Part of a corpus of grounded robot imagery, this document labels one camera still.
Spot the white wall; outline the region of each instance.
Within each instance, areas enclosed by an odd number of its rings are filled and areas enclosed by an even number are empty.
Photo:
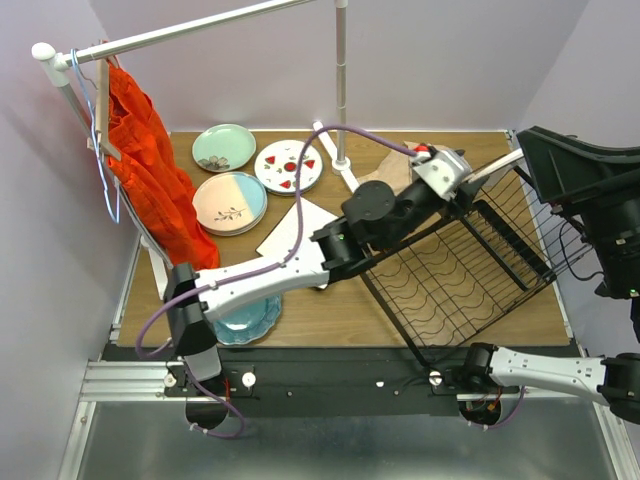
[[[258,3],[90,1],[112,39]],[[393,129],[515,126],[586,4],[351,0],[349,122]],[[335,119],[334,12],[332,0],[317,0],[121,59],[169,129],[220,122],[307,128],[317,118]]]
[[[640,145],[640,2],[591,0],[527,109],[520,128],[539,124],[605,146]],[[595,255],[576,269],[599,269]],[[576,337],[592,355],[640,352],[630,302],[603,300],[565,273],[559,286]],[[640,427],[629,425],[640,456]]]
[[[111,224],[76,119],[31,59],[105,37],[84,0],[3,2],[0,478],[55,478],[88,358],[107,339],[133,246]]]

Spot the red cloth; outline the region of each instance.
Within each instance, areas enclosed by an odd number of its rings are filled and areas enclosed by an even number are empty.
[[[202,230],[191,203],[196,190],[175,165],[169,135],[151,99],[127,72],[113,65],[109,87],[109,141],[122,158],[109,157],[108,165],[140,220],[174,265],[217,268],[218,248]]]

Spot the blue plate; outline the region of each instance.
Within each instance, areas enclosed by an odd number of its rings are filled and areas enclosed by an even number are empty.
[[[266,335],[282,312],[282,296],[276,295],[236,310],[213,324],[218,341],[246,345]]]

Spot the wire dish rack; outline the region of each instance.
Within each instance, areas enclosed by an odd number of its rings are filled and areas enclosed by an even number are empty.
[[[466,215],[428,226],[362,277],[426,366],[450,349],[428,349],[427,359],[425,347],[463,345],[591,249],[564,223],[516,167],[485,185]]]

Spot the wire hanger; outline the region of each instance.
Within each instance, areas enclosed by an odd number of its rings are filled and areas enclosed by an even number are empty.
[[[87,102],[87,106],[89,108],[89,116],[91,117],[91,143],[93,144],[93,150],[96,154],[96,163],[98,164],[98,171],[100,172],[100,179],[102,180],[102,187],[104,193],[104,201],[107,205],[107,211],[109,212],[109,217],[111,220],[118,224],[120,223],[120,195],[118,193],[118,179],[114,177],[114,186],[116,189],[116,207],[115,214],[114,209],[111,205],[111,200],[109,198],[109,184],[107,183],[107,179],[104,174],[104,161],[105,156],[104,152],[100,148],[100,142],[98,142],[98,133],[96,132],[96,111],[91,103],[91,98],[89,98],[89,92],[87,91],[87,86],[85,84],[84,79],[87,77],[84,76],[82,70],[80,69],[80,65],[78,64],[78,58],[76,57],[76,49],[71,49],[71,65],[76,74],[76,78],[78,79],[78,83],[80,84],[80,88],[82,90],[82,95],[84,96],[85,101]]]

